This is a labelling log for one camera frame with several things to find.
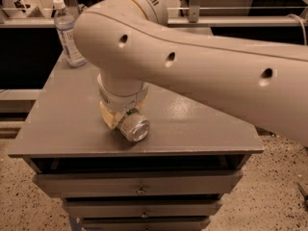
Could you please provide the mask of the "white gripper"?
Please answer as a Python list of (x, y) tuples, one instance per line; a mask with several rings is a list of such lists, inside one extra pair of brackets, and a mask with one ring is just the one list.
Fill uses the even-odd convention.
[(100, 114), (107, 126), (114, 130), (124, 117), (124, 113), (131, 109), (142, 110), (148, 93), (149, 85), (143, 81), (117, 78), (115, 76), (97, 76)]

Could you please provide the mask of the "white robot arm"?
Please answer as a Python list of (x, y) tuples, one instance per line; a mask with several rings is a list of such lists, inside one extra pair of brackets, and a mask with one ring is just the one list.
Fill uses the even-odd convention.
[(99, 2), (79, 15), (74, 40), (115, 87), (144, 81), (308, 145), (304, 45), (171, 29), (164, 0)]

